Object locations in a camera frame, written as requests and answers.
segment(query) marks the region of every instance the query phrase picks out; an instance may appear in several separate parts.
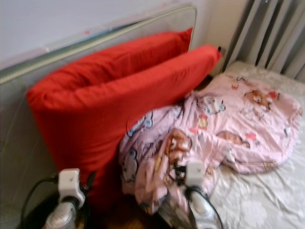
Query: mattress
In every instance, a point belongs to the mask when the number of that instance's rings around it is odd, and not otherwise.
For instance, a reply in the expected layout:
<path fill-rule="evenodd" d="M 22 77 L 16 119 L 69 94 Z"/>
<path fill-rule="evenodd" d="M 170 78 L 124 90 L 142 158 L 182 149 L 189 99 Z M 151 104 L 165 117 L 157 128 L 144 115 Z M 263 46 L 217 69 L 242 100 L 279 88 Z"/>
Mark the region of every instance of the mattress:
<path fill-rule="evenodd" d="M 291 94 L 305 106 L 305 84 L 283 75 L 233 63 L 226 72 L 259 79 Z M 241 175 L 226 166 L 217 174 L 210 201 L 220 214 L 226 229 L 290 229 L 305 225 L 305 118 L 299 127 L 295 151 L 278 169 L 265 174 Z M 186 215 L 167 198 L 159 214 L 174 228 L 188 228 Z"/>

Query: curtain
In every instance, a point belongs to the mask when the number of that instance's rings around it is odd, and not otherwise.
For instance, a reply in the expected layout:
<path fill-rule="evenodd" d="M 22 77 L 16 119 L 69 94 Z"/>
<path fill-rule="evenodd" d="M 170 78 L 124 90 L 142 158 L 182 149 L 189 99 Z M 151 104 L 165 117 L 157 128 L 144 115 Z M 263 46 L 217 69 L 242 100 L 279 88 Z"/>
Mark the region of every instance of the curtain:
<path fill-rule="evenodd" d="M 253 0 L 224 70 L 248 62 L 305 83 L 305 0 Z"/>

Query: blanket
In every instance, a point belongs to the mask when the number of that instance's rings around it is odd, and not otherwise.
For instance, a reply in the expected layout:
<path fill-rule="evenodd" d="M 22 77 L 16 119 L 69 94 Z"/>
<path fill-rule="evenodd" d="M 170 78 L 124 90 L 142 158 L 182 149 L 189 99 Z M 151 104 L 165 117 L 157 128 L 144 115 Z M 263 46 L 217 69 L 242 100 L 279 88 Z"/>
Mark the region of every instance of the blanket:
<path fill-rule="evenodd" d="M 291 96 L 224 73 L 184 101 L 148 112 L 119 146 L 122 188 L 149 214 L 170 196 L 188 212 L 173 168 L 201 160 L 209 194 L 220 164 L 238 173 L 276 169 L 292 154 L 303 110 Z"/>

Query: pillow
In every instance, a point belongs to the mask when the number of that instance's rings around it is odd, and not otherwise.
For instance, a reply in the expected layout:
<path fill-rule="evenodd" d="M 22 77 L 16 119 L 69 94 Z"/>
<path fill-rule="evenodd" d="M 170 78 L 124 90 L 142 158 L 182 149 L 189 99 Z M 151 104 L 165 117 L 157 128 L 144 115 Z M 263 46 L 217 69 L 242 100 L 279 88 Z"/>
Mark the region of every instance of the pillow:
<path fill-rule="evenodd" d="M 97 171 L 90 203 L 107 210 L 121 195 L 117 146 L 149 110 L 182 99 L 220 59 L 210 46 L 188 50 L 191 30 L 118 45 L 73 62 L 27 93 L 59 170 L 77 167 L 81 182 Z"/>

